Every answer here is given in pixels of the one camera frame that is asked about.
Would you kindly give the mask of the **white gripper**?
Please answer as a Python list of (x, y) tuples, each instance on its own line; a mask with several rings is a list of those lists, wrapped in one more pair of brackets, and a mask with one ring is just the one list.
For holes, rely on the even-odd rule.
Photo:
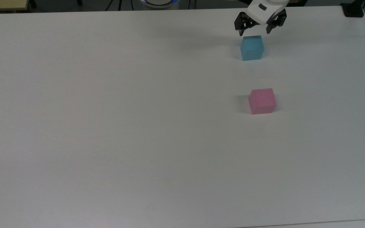
[(270, 34), (272, 29), (285, 23), (287, 13), (284, 8), (287, 4), (287, 0), (253, 0), (245, 12), (238, 14), (234, 22), (235, 30), (242, 36), (246, 29), (267, 24), (266, 33)]

